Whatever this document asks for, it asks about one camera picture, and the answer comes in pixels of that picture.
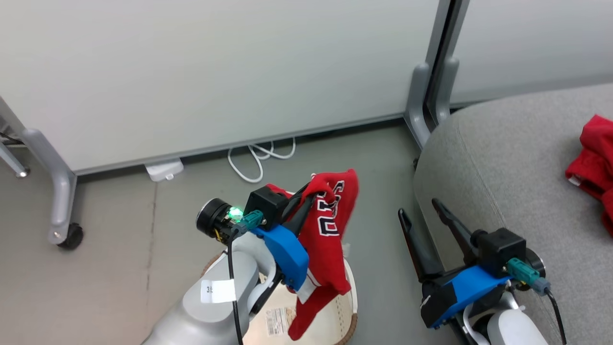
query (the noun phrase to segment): gray partition leg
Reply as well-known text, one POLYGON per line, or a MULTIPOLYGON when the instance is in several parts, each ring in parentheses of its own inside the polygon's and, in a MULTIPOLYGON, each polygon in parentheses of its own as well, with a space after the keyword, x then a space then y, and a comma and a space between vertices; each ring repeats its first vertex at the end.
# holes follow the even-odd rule
POLYGON ((68 229, 77 176, 40 131, 25 129, 22 140, 51 174, 53 205, 51 207, 51 228, 47 238, 52 244, 61 244, 69 237, 68 229))
POLYGON ((458 73, 460 60, 452 56, 446 58, 443 66, 443 75, 441 76, 438 93, 435 100, 436 116, 434 121, 439 125, 446 120, 451 112, 449 110, 449 100, 451 99, 451 90, 454 87, 455 75, 458 73))
POLYGON ((0 158, 4 160, 19 178, 26 177, 29 173, 29 169, 25 168, 21 163, 13 156, 9 149, 0 143, 0 158))
POLYGON ((430 66, 427 63, 418 64, 413 69, 413 78, 409 87, 409 98, 406 102, 405 122, 415 137, 419 149, 423 149, 430 137, 430 130, 425 124, 424 98, 430 78, 430 66))

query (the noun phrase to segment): black cable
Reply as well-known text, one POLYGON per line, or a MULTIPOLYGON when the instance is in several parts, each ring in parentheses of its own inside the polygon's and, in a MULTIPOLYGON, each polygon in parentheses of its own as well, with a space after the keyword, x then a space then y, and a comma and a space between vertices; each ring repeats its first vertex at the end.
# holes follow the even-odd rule
POLYGON ((545 288, 545 293, 549 300, 551 301, 551 305, 554 307, 555 318, 558 320, 558 328, 560 329, 560 336, 562 337, 562 344, 566 345, 566 333, 564 333, 564 325, 562 325, 562 316, 560 315, 560 310, 558 309, 558 303, 555 301, 554 294, 551 293, 548 287, 545 288))
MULTIPOLYGON (((230 273, 230 279, 234 279, 234 265, 232 264, 232 241, 238 235, 238 229, 234 230, 228 238, 228 271, 230 273)), ((238 338, 238 345, 243 345, 243 332, 240 330, 240 320, 238 319, 238 303, 232 301, 232 310, 234 312, 234 325, 236 326, 236 337, 238 338)))
POLYGON ((24 145, 23 141, 15 139, 15 138, 12 138, 12 137, 10 137, 10 136, 2 133, 2 132, 0 132, 0 136, 5 138, 5 139, 8 139, 8 140, 12 141, 11 143, 8 143, 8 144, 5 144, 5 145, 24 145))

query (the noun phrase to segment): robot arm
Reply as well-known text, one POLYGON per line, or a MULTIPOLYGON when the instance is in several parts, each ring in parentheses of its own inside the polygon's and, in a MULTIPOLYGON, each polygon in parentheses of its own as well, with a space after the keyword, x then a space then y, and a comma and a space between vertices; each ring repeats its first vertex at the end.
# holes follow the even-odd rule
MULTIPOLYGON (((533 289, 555 302, 543 262, 526 247, 526 240, 505 228, 472 233, 441 201, 432 199, 432 205, 461 248, 465 266, 445 271, 437 251, 430 249, 434 248, 430 236, 426 235, 428 245, 415 234, 404 210, 398 211, 422 283, 420 309, 426 327, 450 325, 458 339, 470 345, 547 344, 513 294, 515 289, 533 289), (469 323, 470 317, 487 311, 495 313, 481 317, 474 325, 469 323)), ((560 318, 558 324, 565 344, 560 318)))
POLYGON ((287 199, 262 187, 250 194, 244 212, 220 199, 207 202, 196 227, 228 245, 228 251, 162 316, 142 345, 241 344, 250 320, 280 282, 298 290, 308 255, 297 237, 314 200, 306 196, 301 202, 305 188, 287 199))

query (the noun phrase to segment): metal frame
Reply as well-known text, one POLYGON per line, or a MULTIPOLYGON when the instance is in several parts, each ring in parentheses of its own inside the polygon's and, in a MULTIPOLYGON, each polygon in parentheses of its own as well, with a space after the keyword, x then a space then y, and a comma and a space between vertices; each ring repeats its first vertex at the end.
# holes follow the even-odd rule
POLYGON ((26 177, 30 170, 24 167, 18 160, 13 156, 13 154, 9 151, 9 149, 0 142, 0 158, 4 160, 13 171, 15 171, 15 176, 21 179, 26 177))
POLYGON ((441 39, 443 38, 445 22, 451 4, 452 0, 440 0, 438 2, 425 62, 418 64, 413 69, 413 78, 411 79, 409 95, 406 101, 406 110, 404 114, 405 122, 411 134, 415 137, 415 141, 420 150, 424 148, 426 141, 428 141, 430 137, 430 130, 425 122, 424 101, 430 76, 433 71, 432 66, 434 66, 436 62, 436 56, 439 51, 441 39))
POLYGON ((51 175, 53 204, 51 206, 51 228, 47 239, 52 244, 60 244, 64 242, 68 234, 77 176, 39 130, 25 129, 21 139, 51 175))
POLYGON ((445 121, 451 114, 449 100, 460 66, 460 60, 453 56, 453 53, 469 3, 470 0, 455 0, 449 9, 448 21, 441 40, 440 55, 428 86, 425 105, 436 125, 445 121))

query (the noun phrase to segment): barcode sticker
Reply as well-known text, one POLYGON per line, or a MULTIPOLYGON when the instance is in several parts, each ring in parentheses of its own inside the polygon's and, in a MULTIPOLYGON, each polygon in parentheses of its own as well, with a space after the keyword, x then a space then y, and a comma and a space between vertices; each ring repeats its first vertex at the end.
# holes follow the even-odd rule
POLYGON ((294 308, 274 308, 266 311, 266 327, 268 336, 287 334, 289 325, 296 318, 294 308))
POLYGON ((234 279, 227 281, 202 280, 202 285, 200 286, 201 303, 223 303, 235 300, 234 279))

